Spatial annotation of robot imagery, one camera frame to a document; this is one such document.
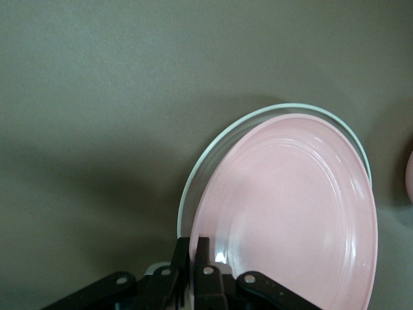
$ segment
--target table surface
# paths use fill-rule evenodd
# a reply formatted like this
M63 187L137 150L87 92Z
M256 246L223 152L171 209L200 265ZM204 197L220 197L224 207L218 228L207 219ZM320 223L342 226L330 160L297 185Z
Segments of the table surface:
M2 1L0 308L169 260L198 156L301 102L359 136L379 254L369 309L411 309L411 1Z

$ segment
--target pink object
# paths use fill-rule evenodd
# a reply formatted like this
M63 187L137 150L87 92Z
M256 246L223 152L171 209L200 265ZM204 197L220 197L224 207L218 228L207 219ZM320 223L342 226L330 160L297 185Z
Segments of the pink object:
M278 116L242 137L204 191L192 261L199 236L234 277L260 271L322 309L367 308L378 242L372 190L351 143L322 119Z
M407 162L406 168L406 189L410 200L413 203L413 152Z

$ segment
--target silver screw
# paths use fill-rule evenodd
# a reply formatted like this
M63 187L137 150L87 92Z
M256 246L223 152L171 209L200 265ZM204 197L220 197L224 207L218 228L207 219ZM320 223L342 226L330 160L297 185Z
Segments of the silver screw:
M248 283L248 284L255 283L256 282L256 277L251 275L251 274L248 274L244 277L244 281L245 281L245 283Z
M203 269L203 272L204 272L204 274L213 274L214 273L214 268L212 268L212 267L205 267L204 269Z
M128 278L125 276L121 276L119 279L116 280L116 284L124 284L128 282Z
M170 269L169 269L169 268L163 269L163 270L161 271L161 275L163 275L163 276L168 276L168 275L170 275Z

